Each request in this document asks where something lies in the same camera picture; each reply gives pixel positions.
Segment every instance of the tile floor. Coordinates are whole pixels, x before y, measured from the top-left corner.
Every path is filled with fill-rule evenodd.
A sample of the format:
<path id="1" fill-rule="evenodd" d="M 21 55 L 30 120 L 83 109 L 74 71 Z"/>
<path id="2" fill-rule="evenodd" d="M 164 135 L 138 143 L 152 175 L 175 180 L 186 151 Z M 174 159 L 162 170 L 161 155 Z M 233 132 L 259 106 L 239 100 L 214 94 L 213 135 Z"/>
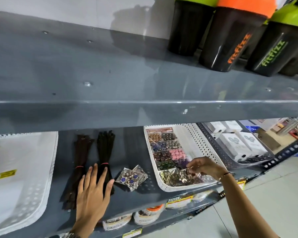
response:
<path id="1" fill-rule="evenodd" d="M 291 157 L 246 185 L 245 193 L 282 238 L 298 238 L 298 157 Z M 191 220 L 184 220 L 145 238 L 238 238 L 226 199 Z"/>

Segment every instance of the lime green lid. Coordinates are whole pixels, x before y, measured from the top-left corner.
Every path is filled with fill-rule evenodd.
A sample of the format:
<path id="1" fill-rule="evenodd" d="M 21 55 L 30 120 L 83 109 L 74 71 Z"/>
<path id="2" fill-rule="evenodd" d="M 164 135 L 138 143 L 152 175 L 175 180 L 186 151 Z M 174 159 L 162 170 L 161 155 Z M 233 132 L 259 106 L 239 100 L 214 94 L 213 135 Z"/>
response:
<path id="1" fill-rule="evenodd" d="M 196 2 L 200 4 L 204 4 L 210 7 L 216 7 L 216 4 L 218 0 L 183 0 L 183 1 L 191 1 L 191 2 Z"/>
<path id="2" fill-rule="evenodd" d="M 270 21 L 298 26 L 298 0 L 286 4 L 276 11 Z"/>

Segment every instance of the black zipper bundle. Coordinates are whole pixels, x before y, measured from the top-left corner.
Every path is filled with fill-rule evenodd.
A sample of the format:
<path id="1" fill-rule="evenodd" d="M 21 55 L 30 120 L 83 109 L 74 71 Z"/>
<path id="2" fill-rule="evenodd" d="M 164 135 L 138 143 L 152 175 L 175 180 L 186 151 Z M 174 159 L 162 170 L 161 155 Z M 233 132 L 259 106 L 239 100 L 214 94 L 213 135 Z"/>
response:
<path id="1" fill-rule="evenodd" d="M 103 194 L 105 194 L 107 183 L 112 179 L 111 171 L 109 168 L 109 159 L 111 156 L 112 147 L 114 145 L 114 140 L 115 135 L 111 131 L 99 132 L 98 134 L 97 151 L 100 163 L 98 165 L 97 180 L 99 180 L 99 177 L 103 173 L 105 167 L 107 167 L 107 175 L 105 177 L 105 182 L 103 186 Z M 114 194 L 114 187 L 111 189 L 110 194 Z"/>
<path id="2" fill-rule="evenodd" d="M 88 135 L 77 135 L 74 157 L 74 171 L 69 179 L 67 190 L 64 195 L 63 209 L 76 209 L 77 188 L 79 181 L 85 172 L 85 164 L 88 157 L 88 152 L 94 142 Z"/>

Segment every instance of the white plastic basket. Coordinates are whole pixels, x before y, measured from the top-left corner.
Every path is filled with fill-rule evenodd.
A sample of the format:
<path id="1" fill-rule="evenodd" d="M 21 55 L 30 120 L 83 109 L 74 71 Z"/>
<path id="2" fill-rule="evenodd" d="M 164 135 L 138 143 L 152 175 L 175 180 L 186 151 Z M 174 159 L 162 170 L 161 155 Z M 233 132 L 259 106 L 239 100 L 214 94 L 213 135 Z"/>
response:
<path id="1" fill-rule="evenodd" d="M 58 132 L 0 135 L 0 236 L 44 213 L 57 145 Z"/>
<path id="2" fill-rule="evenodd" d="M 171 186 L 166 185 L 162 181 L 162 179 L 159 175 L 159 171 L 156 166 L 155 160 L 154 160 L 154 156 L 153 156 L 153 153 L 151 150 L 151 146 L 149 143 L 146 129 L 168 128 L 168 127 L 173 128 L 175 135 L 177 136 L 184 152 L 186 153 L 186 155 L 190 161 L 196 157 L 207 156 L 210 159 L 212 159 L 214 162 L 225 167 L 224 164 L 222 163 L 221 159 L 218 157 L 217 153 L 211 146 L 211 144 L 208 142 L 206 137 L 203 135 L 203 133 L 201 132 L 201 130 L 198 128 L 198 126 L 195 123 L 144 126 L 143 127 L 144 136 L 146 138 L 151 163 L 152 163 L 153 170 L 154 170 L 159 187 L 166 192 L 173 192 L 173 191 L 186 190 L 186 189 L 198 188 L 198 187 L 215 184 L 216 181 L 212 181 L 212 182 L 206 182 L 206 183 L 201 183 L 201 184 L 194 184 L 194 185 L 187 185 L 187 186 L 180 186 L 180 187 L 171 187 Z"/>

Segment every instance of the orange lid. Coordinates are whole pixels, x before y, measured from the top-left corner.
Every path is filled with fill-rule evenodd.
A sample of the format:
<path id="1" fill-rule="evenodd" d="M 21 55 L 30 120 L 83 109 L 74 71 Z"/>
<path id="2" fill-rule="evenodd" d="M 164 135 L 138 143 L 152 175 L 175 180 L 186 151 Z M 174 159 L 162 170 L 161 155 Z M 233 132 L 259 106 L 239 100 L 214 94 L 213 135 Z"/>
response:
<path id="1" fill-rule="evenodd" d="M 277 8 L 276 0 L 218 0 L 218 7 L 254 12 L 271 18 Z"/>
<path id="2" fill-rule="evenodd" d="M 163 206 L 162 205 L 158 205 L 158 206 L 155 206 L 155 207 L 151 207 L 151 208 L 147 208 L 148 211 L 158 211 L 159 209 L 161 209 Z"/>

